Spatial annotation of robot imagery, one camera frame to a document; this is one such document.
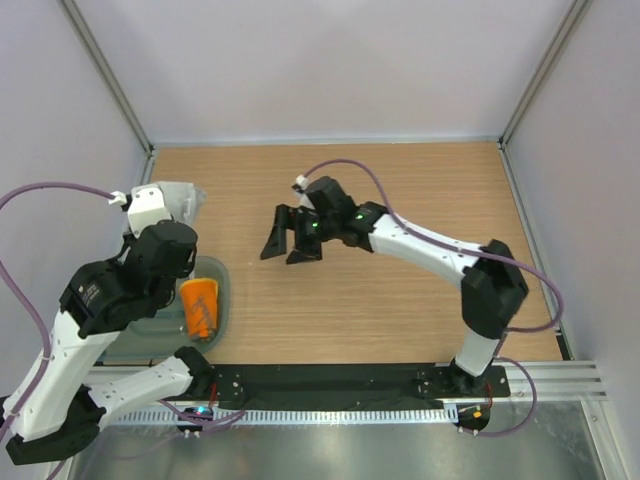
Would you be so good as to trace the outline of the orange grey patterned towel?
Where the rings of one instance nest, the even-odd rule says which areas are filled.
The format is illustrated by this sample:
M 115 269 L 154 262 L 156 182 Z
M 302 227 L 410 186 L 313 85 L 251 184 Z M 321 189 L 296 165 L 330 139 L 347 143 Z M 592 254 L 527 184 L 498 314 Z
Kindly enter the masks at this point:
M 211 278 L 194 278 L 179 288 L 186 331 L 194 342 L 208 342 L 218 331 L 218 283 Z

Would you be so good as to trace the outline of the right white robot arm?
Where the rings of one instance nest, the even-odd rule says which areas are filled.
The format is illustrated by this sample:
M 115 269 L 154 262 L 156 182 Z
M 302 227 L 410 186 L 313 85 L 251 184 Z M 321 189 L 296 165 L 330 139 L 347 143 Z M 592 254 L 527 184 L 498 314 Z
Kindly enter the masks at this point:
M 384 254 L 433 273 L 456 287 L 466 325 L 464 340 L 436 386 L 472 396 L 486 382 L 507 327 L 529 293 L 509 247 L 456 241 L 419 227 L 391 210 L 368 201 L 357 204 L 329 176 L 315 181 L 299 177 L 296 206 L 279 204 L 260 257 L 285 256 L 289 265 L 319 261 L 331 240 L 373 254 Z

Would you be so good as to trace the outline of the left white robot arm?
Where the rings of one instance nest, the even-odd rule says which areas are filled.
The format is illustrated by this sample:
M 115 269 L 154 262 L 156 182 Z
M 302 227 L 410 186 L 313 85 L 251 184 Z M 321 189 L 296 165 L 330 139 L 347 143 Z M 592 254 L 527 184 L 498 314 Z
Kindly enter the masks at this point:
M 43 358 L 14 394 L 1 401 L 6 451 L 16 466 L 62 461 L 87 448 L 113 421 L 151 402 L 204 398 L 214 369 L 183 346 L 153 368 L 104 384 L 85 379 L 95 362 L 133 322 L 172 300 L 176 282 L 195 267 L 198 236 L 162 220 L 127 241 L 122 252 L 78 269 L 60 298 Z

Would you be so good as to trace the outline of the blue translucent plastic tray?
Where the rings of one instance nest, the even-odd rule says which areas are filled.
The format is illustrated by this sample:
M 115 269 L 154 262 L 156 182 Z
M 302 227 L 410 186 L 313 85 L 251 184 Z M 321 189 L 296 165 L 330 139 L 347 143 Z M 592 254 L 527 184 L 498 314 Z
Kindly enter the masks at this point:
M 218 283 L 218 331 L 208 342 L 191 341 L 187 335 L 185 315 L 179 295 L 180 286 L 194 278 L 211 278 Z M 231 307 L 231 282 L 228 271 L 219 260 L 199 256 L 194 272 L 175 287 L 171 303 L 152 318 L 136 321 L 111 344 L 101 357 L 105 364 L 140 363 L 163 359 L 181 347 L 194 347 L 205 354 L 223 338 L 229 324 Z

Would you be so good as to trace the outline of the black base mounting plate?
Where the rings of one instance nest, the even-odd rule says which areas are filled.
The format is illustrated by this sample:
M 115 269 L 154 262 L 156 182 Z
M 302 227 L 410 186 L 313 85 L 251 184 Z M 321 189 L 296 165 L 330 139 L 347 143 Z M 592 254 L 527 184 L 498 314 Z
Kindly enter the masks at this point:
M 505 369 L 471 380 L 449 364 L 217 365 L 219 406 L 234 410 L 395 411 L 511 394 Z

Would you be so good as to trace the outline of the left aluminium frame post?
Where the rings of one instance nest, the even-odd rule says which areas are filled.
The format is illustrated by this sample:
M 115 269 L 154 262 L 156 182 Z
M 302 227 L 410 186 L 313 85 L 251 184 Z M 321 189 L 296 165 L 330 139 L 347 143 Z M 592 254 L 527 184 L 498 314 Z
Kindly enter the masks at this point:
M 144 127 L 138 119 L 138 116 L 134 112 L 130 101 L 122 89 L 120 82 L 111 68 L 109 61 L 103 53 L 77 2 L 74 0 L 61 0 L 58 4 L 68 18 L 72 29 L 87 52 L 91 62 L 94 64 L 107 91 L 124 117 L 134 137 L 142 147 L 145 155 L 147 157 L 151 156 L 154 151 L 153 143 L 149 139 Z

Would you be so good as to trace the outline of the aluminium frame post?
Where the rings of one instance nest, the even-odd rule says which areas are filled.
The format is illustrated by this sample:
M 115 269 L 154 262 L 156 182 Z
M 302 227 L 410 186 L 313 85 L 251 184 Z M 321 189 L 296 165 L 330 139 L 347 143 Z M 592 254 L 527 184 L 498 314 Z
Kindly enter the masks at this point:
M 591 5 L 591 0 L 573 0 L 570 3 L 567 12 L 564 14 L 532 77 L 520 96 L 503 133 L 498 139 L 498 145 L 501 150 L 505 150 L 514 137 L 533 101 L 553 72 Z
M 111 68 L 109 61 L 103 53 L 77 2 L 74 0 L 61 0 L 58 4 L 68 18 L 72 29 L 87 52 L 91 62 L 94 64 L 107 91 L 124 117 L 134 137 L 142 147 L 145 155 L 147 157 L 151 156 L 154 151 L 153 143 L 149 139 L 144 127 L 138 119 L 138 116 L 134 112 L 130 101 L 122 89 L 120 82 Z

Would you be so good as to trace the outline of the aluminium rail front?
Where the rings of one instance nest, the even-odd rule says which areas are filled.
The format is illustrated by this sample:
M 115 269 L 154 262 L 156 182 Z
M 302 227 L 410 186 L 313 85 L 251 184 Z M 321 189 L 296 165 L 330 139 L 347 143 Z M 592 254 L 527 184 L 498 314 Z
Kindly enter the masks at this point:
M 497 361 L 495 365 L 505 369 L 503 378 L 509 383 L 513 401 L 526 401 L 532 397 L 531 386 L 522 370 L 531 377 L 538 401 L 608 400 L 601 376 L 590 361 L 522 362 L 522 369 L 508 361 Z M 90 370 L 86 382 L 115 382 L 151 368 L 145 365 L 97 366 Z

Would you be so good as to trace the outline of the right aluminium frame post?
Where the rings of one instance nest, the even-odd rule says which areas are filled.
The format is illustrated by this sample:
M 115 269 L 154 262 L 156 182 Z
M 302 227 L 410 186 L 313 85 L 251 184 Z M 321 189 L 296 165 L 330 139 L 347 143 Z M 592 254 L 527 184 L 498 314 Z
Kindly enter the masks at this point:
M 591 5 L 591 0 L 573 0 L 570 3 L 567 12 L 564 14 L 532 77 L 520 96 L 503 133 L 498 139 L 498 145 L 501 150 L 505 150 L 514 137 L 533 101 L 553 72 Z

